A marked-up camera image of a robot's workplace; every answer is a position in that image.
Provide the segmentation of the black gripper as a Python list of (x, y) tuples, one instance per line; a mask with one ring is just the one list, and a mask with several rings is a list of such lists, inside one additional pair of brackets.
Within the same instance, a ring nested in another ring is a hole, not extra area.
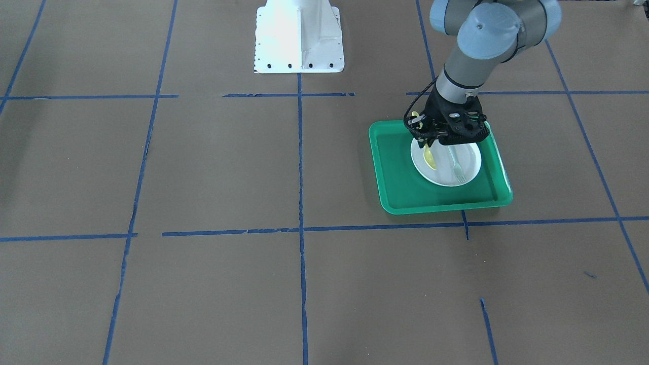
[[(482, 106), (476, 94), (466, 93), (460, 97), (460, 102), (452, 102), (443, 97), (438, 90), (433, 90), (424, 107), (426, 117), (433, 118), (439, 124), (445, 122), (445, 115), (462, 111), (480, 111), (482, 113)], [(435, 129), (417, 129), (417, 143), (420, 149), (423, 149), (424, 146), (431, 147), (434, 141)]]

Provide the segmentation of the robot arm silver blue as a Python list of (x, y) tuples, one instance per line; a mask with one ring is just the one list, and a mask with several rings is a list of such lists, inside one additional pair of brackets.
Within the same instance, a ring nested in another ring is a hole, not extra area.
[(479, 143), (489, 136), (479, 92), (500, 64), (543, 43), (559, 28), (557, 1), (435, 1), (432, 27), (456, 38), (443, 69), (429, 85), (418, 116), (404, 125), (420, 148)]

